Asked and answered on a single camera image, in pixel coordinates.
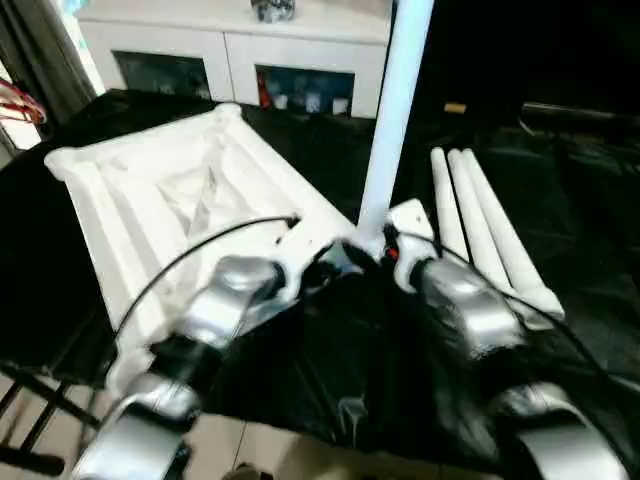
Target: chair leg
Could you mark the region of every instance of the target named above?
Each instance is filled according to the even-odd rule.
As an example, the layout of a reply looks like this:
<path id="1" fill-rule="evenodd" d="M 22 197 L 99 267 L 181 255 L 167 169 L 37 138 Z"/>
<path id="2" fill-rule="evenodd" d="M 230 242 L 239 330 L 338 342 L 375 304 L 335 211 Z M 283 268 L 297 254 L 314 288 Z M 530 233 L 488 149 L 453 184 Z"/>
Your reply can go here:
<path id="1" fill-rule="evenodd" d="M 21 389 L 22 387 L 20 386 L 20 384 L 13 382 L 11 388 L 7 390 L 7 393 L 5 393 L 4 397 L 2 397 L 2 400 L 0 400 L 0 417 L 2 417 L 6 413 L 11 403 L 16 399 L 18 393 L 20 393 Z"/>
<path id="2" fill-rule="evenodd" d="M 89 425 L 90 427 L 95 429 L 100 427 L 100 420 L 98 420 L 93 415 L 90 415 L 89 413 L 85 412 L 82 408 L 78 407 L 71 400 L 64 398 L 64 396 L 59 397 L 53 388 L 49 387 L 48 385 L 45 385 L 43 382 L 35 378 L 33 375 L 22 373 L 14 368 L 7 367 L 7 366 L 3 366 L 1 371 L 5 375 L 13 379 L 16 383 L 19 383 L 24 388 L 31 390 L 36 395 L 39 395 L 45 400 L 47 400 L 47 402 L 53 402 L 56 408 L 59 408 L 60 410 L 63 410 L 65 413 L 68 413 L 69 415 L 77 418 L 79 421 L 81 421 L 85 425 Z"/>
<path id="3" fill-rule="evenodd" d="M 4 446 L 0 446 L 0 462 L 49 477 L 57 477 L 64 471 L 64 460 L 60 457 L 23 452 Z"/>
<path id="4" fill-rule="evenodd" d="M 36 442 L 38 441 L 38 438 L 40 438 L 40 435 L 49 423 L 49 420 L 51 420 L 53 413 L 56 411 L 56 402 L 60 398 L 64 398 L 64 394 L 67 393 L 67 390 L 69 390 L 69 385 L 66 385 L 64 383 L 58 387 L 58 389 L 56 390 L 56 398 L 47 403 L 47 406 L 44 407 L 44 410 L 42 410 L 42 413 L 31 427 L 31 430 L 29 430 L 29 433 L 22 442 L 22 445 L 20 445 L 21 451 L 30 452 L 33 449 Z"/>

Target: white plastic pipe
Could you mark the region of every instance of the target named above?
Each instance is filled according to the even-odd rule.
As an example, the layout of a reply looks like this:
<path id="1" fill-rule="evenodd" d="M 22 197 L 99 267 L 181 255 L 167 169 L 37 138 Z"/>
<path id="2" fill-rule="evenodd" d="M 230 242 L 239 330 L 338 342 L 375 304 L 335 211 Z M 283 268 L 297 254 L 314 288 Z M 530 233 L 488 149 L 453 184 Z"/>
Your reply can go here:
<path id="1" fill-rule="evenodd" d="M 518 297 L 556 318 L 564 318 L 558 297 L 543 283 L 476 156 L 471 150 L 465 150 L 463 155 L 480 207 Z"/>
<path id="2" fill-rule="evenodd" d="M 511 285 L 467 173 L 465 157 L 459 150 L 451 150 L 448 159 L 473 264 L 498 288 L 510 292 Z"/>
<path id="3" fill-rule="evenodd" d="M 433 185 L 436 194 L 436 209 L 438 211 L 438 227 L 440 240 L 445 247 L 450 248 L 466 261 L 469 253 L 464 240 L 458 205 L 453 193 L 451 176 L 447 167 L 447 160 L 441 148 L 431 150 L 431 170 L 433 171 Z M 452 257 L 444 252 L 443 256 Z"/>
<path id="4" fill-rule="evenodd" d="M 379 235 L 391 203 L 434 0 L 400 0 L 358 226 Z"/>

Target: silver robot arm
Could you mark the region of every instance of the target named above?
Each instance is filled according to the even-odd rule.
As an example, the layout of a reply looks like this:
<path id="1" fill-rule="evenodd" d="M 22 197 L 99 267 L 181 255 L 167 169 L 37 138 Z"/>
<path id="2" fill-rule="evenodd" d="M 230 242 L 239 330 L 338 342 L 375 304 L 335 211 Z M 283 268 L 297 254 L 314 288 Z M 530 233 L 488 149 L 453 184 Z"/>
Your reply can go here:
<path id="1" fill-rule="evenodd" d="M 180 479 L 191 455 L 184 435 L 201 413 L 225 350 L 282 286 L 274 262 L 225 257 L 155 360 L 135 378 L 76 465 L 76 480 Z"/>
<path id="2" fill-rule="evenodd" d="M 440 312 L 433 320 L 436 331 L 444 332 L 438 340 L 450 349 L 457 364 L 482 371 L 497 353 L 515 352 L 525 345 L 516 313 L 483 278 L 457 261 L 437 258 L 430 245 L 425 248 L 420 241 L 403 241 L 400 236 L 396 240 L 385 247 L 395 252 L 394 279 Z M 338 258 L 345 271 L 348 255 L 337 245 L 327 257 Z M 182 478 L 191 454 L 183 437 L 201 413 L 225 350 L 236 337 L 263 323 L 265 315 L 271 317 L 283 309 L 274 303 L 287 275 L 269 259 L 223 258 L 172 334 L 154 346 L 151 367 L 129 385 L 72 478 Z M 470 384 L 474 382 L 482 378 L 469 378 Z M 528 451 L 537 478 L 628 478 L 607 442 L 560 387 L 516 379 L 486 400 L 489 411 L 482 413 L 509 425 L 507 438 Z M 473 423 L 473 408 L 469 412 Z M 494 441 L 490 435 L 476 438 L 487 444 Z"/>

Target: black cable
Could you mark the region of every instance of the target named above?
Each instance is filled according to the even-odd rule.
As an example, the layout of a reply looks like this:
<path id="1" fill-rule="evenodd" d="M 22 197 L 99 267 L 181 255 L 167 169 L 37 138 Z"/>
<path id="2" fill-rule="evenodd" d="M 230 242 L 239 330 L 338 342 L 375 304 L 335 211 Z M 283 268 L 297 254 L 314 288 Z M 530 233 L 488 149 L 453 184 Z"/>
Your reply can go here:
<path id="1" fill-rule="evenodd" d="M 464 265 L 466 265 L 472 272 L 474 272 L 476 275 L 478 275 L 480 278 L 482 278 L 494 292 L 502 295 L 504 298 L 507 298 L 509 300 L 513 300 L 513 301 L 519 303 L 520 305 L 524 305 L 527 308 L 530 308 L 531 310 L 536 312 L 537 314 L 541 315 L 549 323 L 551 323 L 551 325 L 553 325 L 554 328 L 557 328 L 558 331 L 567 340 L 569 340 L 569 343 L 571 343 L 573 348 L 575 348 L 575 350 L 578 352 L 578 354 L 583 358 L 583 360 L 586 362 L 586 364 L 589 366 L 589 368 L 595 373 L 596 377 L 599 378 L 599 380 L 604 384 L 605 387 L 611 387 L 612 389 L 616 389 L 620 385 L 620 383 L 618 381 L 616 381 L 616 379 L 613 377 L 613 375 L 611 375 L 609 372 L 607 372 L 604 368 L 602 368 L 600 366 L 600 364 L 595 359 L 595 357 L 591 354 L 591 352 L 589 352 L 587 347 L 584 346 L 584 344 L 580 341 L 578 336 L 575 333 L 573 333 L 571 328 L 569 328 L 569 326 L 566 323 L 564 323 L 561 320 L 558 320 L 553 315 L 550 315 L 549 313 L 541 310 L 540 308 L 538 308 L 538 307 L 536 307 L 534 305 L 531 305 L 529 302 L 526 302 L 526 301 L 524 301 L 524 300 L 522 300 L 522 299 L 520 299 L 520 298 L 518 298 L 518 297 L 516 297 L 516 296 L 514 296 L 514 295 L 512 295 L 510 293 L 503 292 L 491 280 L 489 280 L 486 277 L 486 275 L 484 275 L 482 272 L 480 272 L 474 265 L 469 263 L 468 260 L 464 259 L 462 256 L 460 256 L 458 253 L 454 252 L 452 249 L 450 249 L 446 245 L 443 245 L 442 243 L 440 243 L 440 242 L 438 242 L 436 240 L 433 240 L 433 239 L 430 239 L 430 238 L 427 238 L 427 237 L 424 237 L 422 235 L 418 235 L 418 234 L 415 234 L 415 233 L 409 233 L 409 232 L 398 232 L 398 233 L 400 235 L 406 235 L 408 237 L 416 238 L 418 240 L 423 240 L 423 241 L 433 245 L 436 249 L 438 249 L 438 248 L 441 249 L 442 251 L 444 251 L 447 254 L 453 256 L 458 261 L 460 261 Z M 526 326 L 525 322 L 524 322 L 524 319 L 520 318 L 520 315 L 515 314 L 515 317 L 518 319 L 518 321 L 520 322 L 520 325 L 522 326 L 523 329 L 529 330 L 528 327 Z M 626 388 L 626 389 L 631 388 L 628 385 L 625 385 L 624 383 L 622 383 L 622 386 L 624 388 Z M 614 395 L 614 398 L 616 399 L 615 403 L 617 404 L 617 407 L 619 408 L 619 411 L 620 411 L 621 415 L 624 415 L 624 412 L 625 412 L 626 408 L 624 408 L 622 403 L 617 400 L 617 397 L 615 397 L 615 395 Z M 591 417 L 589 420 L 596 427 L 596 429 L 600 432 L 600 434 L 604 436 L 604 438 L 607 440 L 607 443 L 609 443 L 609 445 L 612 447 L 612 449 L 616 453 L 617 457 L 622 461 L 622 463 L 626 464 L 627 463 L 627 455 L 622 450 L 620 445 L 618 445 L 618 443 L 616 442 L 614 435 L 610 431 L 608 431 L 608 429 L 606 429 L 604 427 L 604 425 L 602 425 L 602 423 L 599 420 L 597 420 L 597 419 L 595 419 L 593 417 Z M 631 472 L 631 467 L 629 465 L 626 465 L 626 467 L 627 467 L 627 471 Z"/>
<path id="2" fill-rule="evenodd" d="M 204 238 L 203 240 L 199 241 L 198 243 L 196 243 L 195 245 L 192 245 L 191 247 L 189 247 L 187 250 L 185 250 L 184 252 L 182 252 L 180 255 L 178 255 L 176 258 L 174 258 L 171 262 L 169 262 L 169 264 L 167 266 L 165 266 L 162 270 L 160 270 L 160 272 L 158 272 L 158 274 L 153 277 L 151 279 L 151 281 L 149 283 L 147 283 L 147 285 L 140 291 L 140 293 L 138 294 L 138 296 L 133 300 L 133 302 L 131 302 L 131 305 L 129 305 L 129 308 L 127 309 L 127 311 L 124 313 L 124 315 L 122 316 L 122 320 L 120 322 L 120 325 L 118 326 L 118 329 L 115 331 L 115 335 L 113 337 L 113 343 L 111 344 L 111 348 L 107 348 L 104 357 L 102 358 L 102 360 L 100 361 L 99 365 L 103 366 L 106 370 L 106 368 L 110 365 L 110 359 L 111 359 L 111 354 L 113 353 L 113 348 L 117 348 L 117 340 L 118 337 L 120 336 L 120 333 L 124 330 L 124 328 L 127 326 L 127 324 L 129 323 L 129 321 L 132 318 L 133 312 L 135 311 L 135 309 L 137 308 L 137 306 L 140 304 L 140 302 L 147 296 L 147 294 L 151 291 L 151 289 L 153 287 L 155 287 L 158 282 L 160 280 L 162 280 L 167 273 L 169 273 L 169 271 L 175 267 L 177 264 L 179 264 L 180 262 L 182 262 L 183 260 L 185 260 L 187 257 L 191 256 L 192 254 L 194 254 L 195 252 L 197 252 L 198 250 L 200 250 L 201 248 L 209 245 L 210 243 L 215 242 L 216 240 L 219 240 L 220 238 L 229 235 L 231 233 L 237 232 L 238 230 L 242 230 L 244 228 L 248 228 L 251 227 L 253 225 L 258 225 L 258 224 L 263 224 L 263 223 L 271 223 L 271 222 L 286 222 L 287 225 L 289 226 L 289 228 L 293 228 L 293 226 L 295 226 L 296 223 L 298 223 L 300 221 L 300 219 L 298 217 L 292 216 L 292 215 L 288 215 L 288 216 L 275 216 L 275 217 L 264 217 L 264 218 L 257 218 L 254 220 L 248 220 L 246 222 L 242 222 L 239 223 L 237 225 L 233 225 L 231 227 L 228 227 L 220 232 L 214 233 L 206 238 Z M 83 423 L 80 429 L 80 437 L 78 439 L 78 445 L 80 445 L 80 442 L 83 441 L 83 439 L 86 438 L 86 425 Z"/>
<path id="3" fill-rule="evenodd" d="M 531 310 L 536 312 L 538 315 L 541 315 L 542 317 L 544 317 L 545 320 L 547 320 L 549 323 L 551 323 L 554 326 L 554 328 L 557 328 L 558 331 L 567 340 L 569 340 L 569 342 L 571 343 L 573 348 L 575 348 L 575 350 L 578 352 L 578 354 L 589 365 L 589 367 L 594 371 L 594 373 L 596 373 L 596 375 L 598 375 L 606 383 L 609 383 L 609 384 L 616 384 L 617 383 L 612 379 L 611 375 L 604 368 L 602 368 L 600 366 L 600 364 L 595 359 L 595 357 L 591 354 L 591 352 L 589 352 L 587 347 L 584 346 L 584 344 L 580 341 L 580 339 L 577 337 L 577 335 L 575 333 L 573 333 L 571 328 L 569 328 L 566 323 L 558 320 L 553 315 L 550 315 L 549 313 L 545 312 L 544 310 L 541 310 L 540 308 L 538 308 L 538 307 L 536 307 L 534 305 L 531 305 L 529 302 L 526 302 L 526 301 L 522 300 L 521 298 L 518 298 L 518 297 L 516 297 L 516 296 L 514 296 L 514 295 L 512 295 L 510 293 L 503 292 L 491 280 L 489 280 L 486 277 L 486 275 L 484 275 L 481 271 L 479 271 L 473 264 L 469 263 L 468 260 L 466 260 L 465 258 L 460 256 L 458 253 L 456 253 L 455 251 L 453 251 L 452 249 L 450 249 L 446 245 L 443 245 L 441 242 L 438 242 L 437 240 L 433 240 L 431 238 L 427 238 L 427 237 L 424 237 L 422 235 L 418 235 L 418 234 L 415 234 L 415 233 L 409 233 L 409 232 L 398 232 L 398 233 L 400 235 L 406 235 L 408 237 L 416 238 L 418 240 L 423 240 L 423 241 L 433 245 L 436 249 L 441 249 L 442 251 L 444 251 L 447 254 L 453 256 L 458 261 L 460 261 L 464 265 L 466 265 L 471 271 L 473 271 L 476 275 L 478 275 L 480 278 L 482 278 L 489 285 L 489 287 L 492 290 L 494 290 L 495 292 L 499 293 L 504 298 L 508 298 L 509 300 L 513 300 L 513 301 L 515 301 L 515 302 L 517 302 L 517 303 L 519 303 L 519 304 L 521 304 L 521 305 L 523 305 L 523 306 L 525 306 L 527 308 L 530 308 Z M 528 330 L 528 327 L 526 326 L 524 321 L 518 315 L 516 315 L 516 317 L 520 321 L 520 323 L 523 326 L 523 328 Z"/>

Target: black tablecloth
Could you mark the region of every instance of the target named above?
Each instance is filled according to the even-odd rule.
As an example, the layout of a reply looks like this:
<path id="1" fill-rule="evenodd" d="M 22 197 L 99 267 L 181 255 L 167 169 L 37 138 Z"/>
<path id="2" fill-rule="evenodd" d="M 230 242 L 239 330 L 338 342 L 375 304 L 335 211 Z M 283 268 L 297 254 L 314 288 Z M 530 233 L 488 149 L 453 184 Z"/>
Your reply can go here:
<path id="1" fill-rule="evenodd" d="M 112 333 L 64 184 L 47 152 L 200 113 L 212 104 L 109 92 L 54 139 L 0 172 L 0 362 L 100 384 Z M 364 186 L 373 122 L 264 112 L 248 123 L 352 220 Z M 640 205 L 634 145 L 602 146 L 524 132 L 409 125 L 394 203 L 417 197 L 433 219 L 429 151 L 472 146 L 567 322 L 598 362 L 640 381 Z M 425 338 L 396 292 L 376 276 L 349 277 L 238 343 L 210 410 L 362 450 L 493 468 L 434 421 Z M 610 434 L 627 465 L 640 461 L 640 394 L 603 383 L 558 333 L 533 335 L 537 375 L 562 383 Z"/>

